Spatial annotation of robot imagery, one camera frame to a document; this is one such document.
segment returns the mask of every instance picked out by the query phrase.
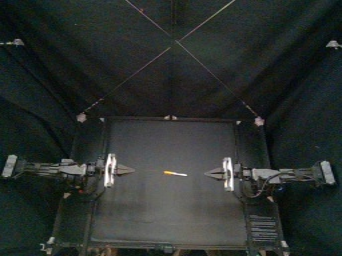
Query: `wire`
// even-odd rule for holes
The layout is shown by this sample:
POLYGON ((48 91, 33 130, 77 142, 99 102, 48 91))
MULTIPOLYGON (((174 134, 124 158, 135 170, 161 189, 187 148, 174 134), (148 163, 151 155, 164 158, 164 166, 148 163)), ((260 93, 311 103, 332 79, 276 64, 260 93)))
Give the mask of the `wire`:
POLYGON ((246 196, 247 198, 256 198, 256 197, 259 197, 259 196, 262 195, 262 193, 264 192, 264 187, 266 187, 267 183, 270 182, 270 180, 274 179, 275 177, 280 176, 280 175, 291 174, 291 173, 292 173, 292 171, 288 171, 288 172, 279 172, 279 173, 276 173, 275 175, 270 176, 270 177, 266 179, 266 181, 263 182, 262 189, 260 189, 260 190, 258 191, 258 193, 256 193, 255 195, 252 195, 252 196, 250 196, 250 195, 247 195, 247 194, 244 193, 244 186, 243 186, 243 187, 242 187, 242 191, 243 191, 244 196, 246 196))
POLYGON ((88 108, 85 108, 85 109, 83 110, 81 113, 88 112, 93 107, 96 107, 96 106, 99 105, 99 103, 104 100, 104 98, 107 98, 107 97, 121 87, 121 85, 123 85, 128 80, 131 80, 131 78, 135 77, 135 76, 144 70, 144 68, 145 68, 152 62, 155 62, 155 61, 164 55, 164 53, 165 53, 170 49, 171 49, 171 47, 165 48, 165 50, 164 50, 163 52, 160 52, 160 53, 157 54, 157 56, 156 56, 152 60, 149 60, 149 61, 143 65, 143 67, 139 68, 139 69, 132 73, 132 75, 128 76, 128 77, 112 88, 112 90, 109 90, 109 91, 107 92, 107 94, 105 94, 97 101, 95 101, 95 102, 92 103, 92 105, 91 105, 88 108))
POLYGON ((230 1, 180 39, 183 41, 236 0, 230 1))
POLYGON ((242 102, 243 106, 250 110, 252 115, 255 117, 259 116, 259 114, 255 112, 255 110, 251 108, 251 106, 244 102, 244 100, 236 95, 236 93, 232 91, 232 89, 228 87, 228 85, 219 79, 219 77, 214 74, 214 72, 208 69, 208 67, 200 62, 200 60, 196 58, 196 56, 190 52, 190 50, 186 48, 186 46, 180 43, 180 41, 175 41, 176 44, 183 48, 183 50, 187 52, 187 54, 194 58, 194 60, 198 62, 198 64, 207 70, 207 72, 211 74, 211 76, 216 79, 216 81, 220 83, 220 85, 224 86, 227 91, 232 94, 232 96, 242 102))

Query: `metal frame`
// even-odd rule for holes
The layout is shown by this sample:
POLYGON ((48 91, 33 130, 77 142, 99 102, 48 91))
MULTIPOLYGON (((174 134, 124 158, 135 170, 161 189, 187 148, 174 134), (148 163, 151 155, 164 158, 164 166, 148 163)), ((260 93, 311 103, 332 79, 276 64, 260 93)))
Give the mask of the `metal frame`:
MULTIPOLYGON (((115 121, 163 121, 163 122, 208 122, 208 123, 232 123, 234 125, 234 136, 235 136, 235 158, 238 161, 242 161, 240 159, 240 150, 239 150, 239 136, 243 136, 243 131, 239 129, 239 125, 236 124, 235 120, 227 120, 227 119, 200 119, 200 118, 182 118, 178 120, 164 120, 163 118, 159 117, 107 117, 109 120, 115 120, 115 121)), ((101 126, 101 129, 105 133, 105 125, 101 126)), ((255 129, 252 129, 252 131, 255 133, 258 133, 258 136, 260 136, 262 140, 264 141, 264 133, 263 133, 263 128, 258 128, 255 126, 255 129)), ((268 152, 264 152, 264 157, 267 158, 266 160, 268 161, 268 152)), ((157 245, 157 249, 163 248, 168 248, 170 246, 172 246, 172 248, 176 249, 192 249, 192 250, 242 250, 242 251, 248 251, 250 255, 254 256, 256 255, 256 252, 259 249, 266 249, 270 250, 272 249, 278 255, 283 256, 283 251, 282 251, 282 247, 280 247, 280 241, 283 240, 283 234, 282 234, 282 226, 280 226, 280 219, 279 219, 279 214, 278 214, 278 205, 276 203, 272 203, 271 207, 274 208, 274 219, 276 222, 276 231, 278 231, 278 237, 279 239, 276 240, 276 243, 274 244, 274 247, 271 248, 268 247, 255 247, 255 244, 252 243, 252 236, 251 233, 248 233, 248 221, 250 221, 250 217, 248 217, 248 207, 252 207, 252 204, 248 205, 244 204, 244 218, 246 218, 246 232, 247 232, 247 241, 246 241, 246 246, 194 246, 194 245, 187 245, 187 244, 165 244, 165 243, 145 243, 145 242, 120 242, 120 243, 105 243, 105 242, 96 242, 96 241, 89 241, 89 236, 91 236, 91 232, 92 232, 92 223, 93 223, 93 211, 96 209, 96 198, 88 201, 87 206, 84 206, 87 209, 87 218, 84 221, 84 230, 83 230, 83 239, 81 241, 79 241, 79 243, 68 243, 65 241, 61 241, 61 243, 59 243, 59 239, 56 239, 56 248, 63 248, 63 247, 69 247, 69 246, 75 246, 79 251, 80 251, 80 255, 85 256, 87 255, 87 249, 88 248, 105 248, 105 247, 112 247, 112 248, 131 248, 131 249, 156 249, 156 245, 157 245)), ((65 207, 65 205, 63 205, 63 199, 61 199, 61 204, 60 204, 60 209, 59 209, 59 214, 56 217, 56 222, 55 222, 55 228, 53 228, 53 236, 56 236, 57 238, 57 233, 59 233, 59 225, 60 225, 60 214, 63 211, 63 207, 65 207)))

